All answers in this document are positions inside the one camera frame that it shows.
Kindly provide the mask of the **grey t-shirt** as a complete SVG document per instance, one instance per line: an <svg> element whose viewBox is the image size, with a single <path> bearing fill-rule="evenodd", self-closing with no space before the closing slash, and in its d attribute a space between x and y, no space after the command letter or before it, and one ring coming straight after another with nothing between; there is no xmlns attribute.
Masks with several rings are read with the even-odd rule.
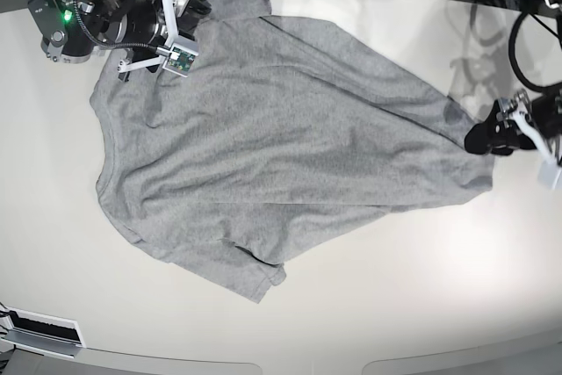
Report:
<svg viewBox="0 0 562 375"><path fill-rule="evenodd" d="M323 242L491 190L473 120L431 85L331 22L207 1L187 76L121 82L113 52L90 98L98 202L134 247L259 302Z"/></svg>

